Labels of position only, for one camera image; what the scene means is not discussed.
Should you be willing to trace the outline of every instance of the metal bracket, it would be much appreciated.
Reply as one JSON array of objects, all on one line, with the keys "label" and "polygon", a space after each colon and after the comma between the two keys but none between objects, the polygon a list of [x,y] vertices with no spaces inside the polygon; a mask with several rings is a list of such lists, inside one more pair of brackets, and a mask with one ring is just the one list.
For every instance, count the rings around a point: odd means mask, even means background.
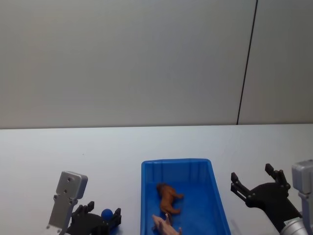
[{"label": "metal bracket", "polygon": [[292,183],[301,197],[303,224],[308,235],[313,235],[313,160],[292,166]]},{"label": "metal bracket", "polygon": [[73,207],[84,195],[88,177],[70,171],[63,171],[53,196],[54,206],[49,224],[43,235],[64,235],[73,212]]}]

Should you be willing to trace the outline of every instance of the blue ball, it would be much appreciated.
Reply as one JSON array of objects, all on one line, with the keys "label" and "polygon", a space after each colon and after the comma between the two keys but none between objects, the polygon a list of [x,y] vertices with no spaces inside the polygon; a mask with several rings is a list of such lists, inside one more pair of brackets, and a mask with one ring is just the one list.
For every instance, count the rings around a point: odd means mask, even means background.
[{"label": "blue ball", "polygon": [[104,220],[109,221],[113,217],[113,212],[110,209],[104,209],[101,213],[101,217]]}]

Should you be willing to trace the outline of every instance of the black vertical line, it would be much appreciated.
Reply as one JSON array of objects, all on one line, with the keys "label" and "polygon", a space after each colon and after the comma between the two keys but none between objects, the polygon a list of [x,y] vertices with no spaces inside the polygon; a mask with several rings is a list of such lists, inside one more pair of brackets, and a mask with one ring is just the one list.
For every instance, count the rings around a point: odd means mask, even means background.
[{"label": "black vertical line", "polygon": [[238,110],[238,116],[237,116],[237,125],[238,125],[238,122],[239,122],[240,109],[241,109],[241,102],[243,101],[244,87],[245,87],[245,81],[246,81],[246,70],[247,70],[247,68],[248,68],[248,63],[249,63],[249,56],[250,56],[250,49],[251,49],[251,41],[252,41],[252,35],[253,35],[253,30],[254,30],[254,22],[255,22],[255,16],[256,16],[256,9],[257,9],[257,8],[258,8],[258,0],[256,0],[256,2],[255,2],[255,9],[254,9],[253,23],[252,23],[252,29],[251,29],[251,35],[250,35],[249,49],[248,49],[248,55],[247,55],[247,57],[246,57],[246,68],[245,68],[244,82],[243,82],[243,87],[242,87],[242,89],[241,89],[239,110]]}]

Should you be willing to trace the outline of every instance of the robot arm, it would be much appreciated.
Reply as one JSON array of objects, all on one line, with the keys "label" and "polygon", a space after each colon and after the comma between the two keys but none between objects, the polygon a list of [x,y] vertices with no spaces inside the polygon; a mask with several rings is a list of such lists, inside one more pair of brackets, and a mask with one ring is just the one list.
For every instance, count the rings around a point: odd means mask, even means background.
[{"label": "robot arm", "polygon": [[53,196],[54,206],[49,224],[43,235],[109,235],[110,231],[121,224],[121,209],[118,208],[111,218],[103,218],[90,213],[94,202],[87,206],[80,205],[73,212],[74,206],[84,195],[88,177],[70,171],[63,171]]},{"label": "robot arm", "polygon": [[274,170],[266,164],[265,171],[275,180],[248,190],[235,173],[231,174],[231,191],[245,201],[248,207],[262,209],[280,235],[313,235],[313,160],[292,166],[293,187],[299,190],[302,215],[288,200],[287,183],[282,170]]},{"label": "robot arm", "polygon": [[53,196],[54,206],[49,224],[43,235],[64,235],[67,231],[73,208],[84,195],[88,177],[70,171],[63,171]]},{"label": "robot arm", "polygon": [[296,163],[292,166],[292,184],[299,191],[302,201],[303,224],[308,235],[313,235],[313,160]]},{"label": "robot arm", "polygon": [[274,170],[270,164],[266,164],[265,171],[275,182],[266,183],[248,190],[241,184],[237,175],[231,174],[231,191],[245,201],[250,208],[260,208],[265,212],[278,232],[285,227],[285,221],[301,217],[301,214],[288,200],[290,184],[287,183],[282,170]]}]

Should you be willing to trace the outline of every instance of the brown toy dog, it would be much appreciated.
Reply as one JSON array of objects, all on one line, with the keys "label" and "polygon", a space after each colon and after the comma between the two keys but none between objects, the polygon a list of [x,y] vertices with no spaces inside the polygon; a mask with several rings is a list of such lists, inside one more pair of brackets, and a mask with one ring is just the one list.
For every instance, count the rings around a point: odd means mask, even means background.
[{"label": "brown toy dog", "polygon": [[160,203],[160,208],[161,211],[164,212],[165,214],[168,214],[170,221],[172,223],[172,214],[179,214],[180,209],[174,209],[172,206],[172,203],[174,199],[178,198],[181,199],[184,197],[183,194],[177,194],[175,189],[173,189],[171,186],[162,183],[158,184],[156,186],[158,193],[161,197],[161,203]]}]

